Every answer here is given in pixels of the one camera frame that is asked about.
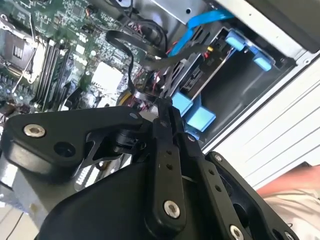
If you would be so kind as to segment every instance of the screw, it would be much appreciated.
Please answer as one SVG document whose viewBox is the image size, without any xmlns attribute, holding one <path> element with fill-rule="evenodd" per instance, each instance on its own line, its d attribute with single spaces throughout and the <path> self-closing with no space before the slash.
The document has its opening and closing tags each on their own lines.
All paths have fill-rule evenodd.
<svg viewBox="0 0 320 240">
<path fill-rule="evenodd" d="M 138 116 L 134 113 L 130 113 L 130 116 L 133 117 L 134 119 L 138 119 Z"/>
<path fill-rule="evenodd" d="M 194 142 L 195 141 L 195 138 L 193 136 L 190 136 L 188 135 L 188 139 L 191 141 L 191 142 Z"/>
<path fill-rule="evenodd" d="M 164 121 L 160 121 L 160 124 L 161 124 L 162 126 L 164 126 L 165 128 L 167 127 L 167 124 L 166 124 Z"/>
<path fill-rule="evenodd" d="M 214 158 L 217 159 L 219 162 L 222 162 L 222 158 L 219 155 L 214 155 Z"/>
<path fill-rule="evenodd" d="M 180 208 L 174 201 L 165 201 L 163 208 L 165 213 L 173 219 L 177 219 L 180 216 Z"/>
<path fill-rule="evenodd" d="M 46 130 L 37 124 L 29 124 L 23 128 L 25 135 L 32 138 L 41 138 L 46 134 Z"/>
<path fill-rule="evenodd" d="M 235 225 L 230 226 L 230 233 L 234 237 L 235 240 L 244 240 L 245 239 L 244 235 L 242 234 L 240 229 L 238 227 L 236 227 Z"/>
<path fill-rule="evenodd" d="M 290 233 L 288 233 L 287 231 L 284 232 L 284 234 L 286 235 L 286 237 L 289 239 L 289 240 L 295 240 Z"/>
</svg>

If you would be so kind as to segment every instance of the chip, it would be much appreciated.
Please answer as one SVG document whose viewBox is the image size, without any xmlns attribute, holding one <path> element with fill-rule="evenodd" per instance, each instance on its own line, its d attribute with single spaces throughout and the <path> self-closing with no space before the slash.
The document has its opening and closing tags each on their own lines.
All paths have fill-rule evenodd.
<svg viewBox="0 0 320 240">
<path fill-rule="evenodd" d="M 57 16 L 55 16 L 55 17 L 53 18 L 53 22 L 54 22 L 55 24 L 59 24 L 60 19 L 59 19 Z"/>
<path fill-rule="evenodd" d="M 81 14 L 81 8 L 79 6 L 74 6 L 72 9 L 72 13 L 76 16 L 80 16 Z"/>
</svg>

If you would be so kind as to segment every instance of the red wire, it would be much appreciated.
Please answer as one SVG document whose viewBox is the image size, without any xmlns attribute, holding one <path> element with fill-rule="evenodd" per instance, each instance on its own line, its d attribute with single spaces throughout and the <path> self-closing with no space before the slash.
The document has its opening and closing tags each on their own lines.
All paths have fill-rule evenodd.
<svg viewBox="0 0 320 240">
<path fill-rule="evenodd" d="M 85 9 L 85 13 L 86 13 L 86 16 L 87 16 L 87 17 L 90 16 L 90 13 L 89 13 L 89 9 L 88 9 L 88 8 Z"/>
<path fill-rule="evenodd" d="M 155 92 L 156 85 L 157 85 L 157 78 L 158 78 L 159 74 L 160 74 L 160 71 L 158 71 L 158 72 L 156 73 L 156 75 L 155 75 L 154 83 L 153 83 L 153 86 L 152 86 L 152 94 L 154 94 L 154 92 Z"/>
</svg>

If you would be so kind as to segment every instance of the metal bracket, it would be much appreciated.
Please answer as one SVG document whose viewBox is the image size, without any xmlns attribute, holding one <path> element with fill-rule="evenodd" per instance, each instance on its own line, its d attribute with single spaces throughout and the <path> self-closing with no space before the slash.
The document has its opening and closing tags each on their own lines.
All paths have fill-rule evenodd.
<svg viewBox="0 0 320 240">
<path fill-rule="evenodd" d="M 2 154 L 16 166 L 52 182 L 63 182 L 74 176 L 86 152 L 92 151 L 86 146 L 90 133 L 103 133 L 98 145 L 117 131 L 139 130 L 143 122 L 137 112 L 125 106 L 18 115 L 5 123 Z M 26 135 L 23 129 L 30 124 L 42 127 L 43 136 Z"/>
<path fill-rule="evenodd" d="M 151 0 L 168 14 L 179 20 L 184 25 L 187 22 L 204 12 L 208 5 L 203 1 L 183 0 L 179 2 L 179 7 L 176 7 L 172 2 L 167 0 Z"/>
<path fill-rule="evenodd" d="M 160 238 L 174 237 L 187 221 L 179 149 L 173 144 L 171 105 L 169 100 L 159 102 L 149 159 L 145 222 L 149 231 Z"/>
</svg>

